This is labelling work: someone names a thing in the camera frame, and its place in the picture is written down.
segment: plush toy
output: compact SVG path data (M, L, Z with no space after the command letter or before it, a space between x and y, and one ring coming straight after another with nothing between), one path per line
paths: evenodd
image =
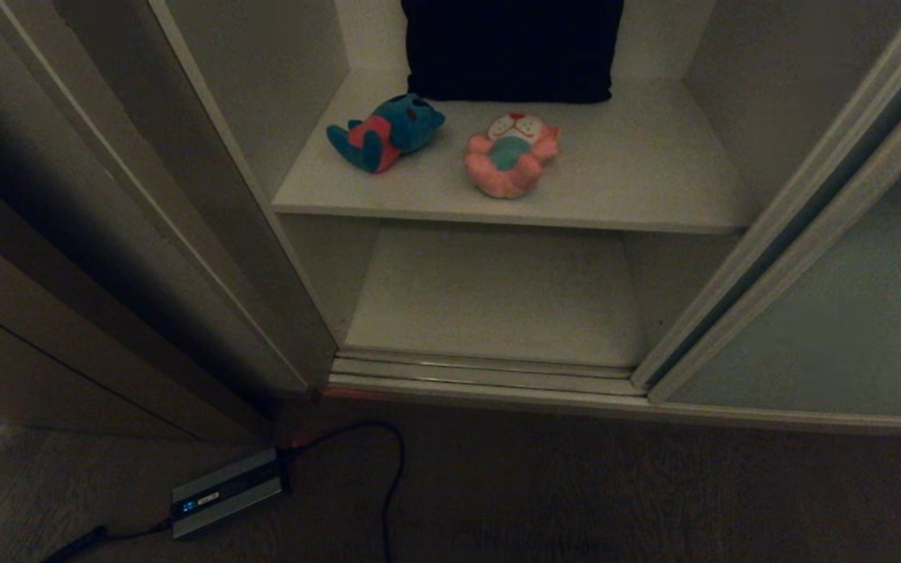
M350 131L329 125L326 134L343 158L377 174L387 170L401 154L426 146L440 125L440 111L415 94L404 94L387 100L366 121L351 120Z
M468 142L468 175L493 197L514 199L535 188L541 163L558 154L558 128L535 115L510 113L498 118L489 136Z

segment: floor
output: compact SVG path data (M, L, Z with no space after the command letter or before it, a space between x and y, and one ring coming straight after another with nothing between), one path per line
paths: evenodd
M400 562L901 561L901 438L646 424L326 400L300 434L367 417L407 440ZM164 517L168 490L252 446L0 425L0 561L40 561L100 523ZM190 542L104 545L78 561L382 560L394 441L308 452L291 497Z

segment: black cushion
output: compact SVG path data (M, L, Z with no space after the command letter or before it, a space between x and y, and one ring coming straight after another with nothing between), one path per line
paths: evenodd
M408 89L429 99L611 97L623 0L401 0Z

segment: white shelf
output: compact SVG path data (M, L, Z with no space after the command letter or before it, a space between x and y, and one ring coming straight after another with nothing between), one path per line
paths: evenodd
M643 329L611 232L385 224L344 346L633 367Z
M447 123L431 146L382 174L343 160L325 128L364 119L404 91L400 71L354 69L273 199L279 213L726 234L758 213L739 172L687 89L676 81L616 84L594 106L434 102ZM508 111L561 126L562 154L535 192L491 199L473 188L468 138Z

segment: blue plush toy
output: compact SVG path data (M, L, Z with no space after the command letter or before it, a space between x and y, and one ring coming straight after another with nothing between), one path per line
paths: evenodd
M366 121L352 120L350 131L329 125L326 134L343 158L377 174L401 154L426 146L440 125L440 111L415 94L404 94L383 103Z

